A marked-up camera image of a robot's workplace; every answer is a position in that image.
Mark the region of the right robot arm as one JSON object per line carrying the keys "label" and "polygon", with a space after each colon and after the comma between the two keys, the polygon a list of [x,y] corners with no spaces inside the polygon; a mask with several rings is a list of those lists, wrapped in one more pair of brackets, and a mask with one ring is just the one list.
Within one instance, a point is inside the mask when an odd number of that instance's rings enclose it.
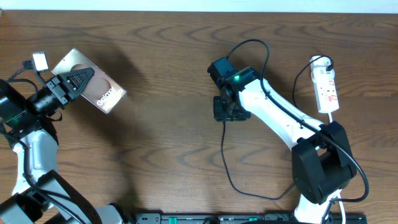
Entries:
{"label": "right robot arm", "polygon": [[213,98],[215,120],[245,121],[255,115],[271,128],[291,151],[292,178],[301,193],[295,219],[326,223],[331,206],[344,201],[340,192],[356,175],[364,175],[344,127],[301,112],[252,67],[238,71],[222,57],[207,72],[220,91]]}

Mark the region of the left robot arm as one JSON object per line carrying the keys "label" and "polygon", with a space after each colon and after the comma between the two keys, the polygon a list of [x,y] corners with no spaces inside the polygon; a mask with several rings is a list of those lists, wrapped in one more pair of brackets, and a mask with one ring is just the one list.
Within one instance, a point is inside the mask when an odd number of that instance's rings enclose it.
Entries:
{"label": "left robot arm", "polygon": [[1,204],[4,223],[35,223],[54,207],[49,223],[132,223],[115,203],[95,208],[57,169],[58,138],[52,115],[75,101],[95,72],[84,68],[61,73],[24,98],[12,83],[1,80],[1,135],[18,156],[17,182]]}

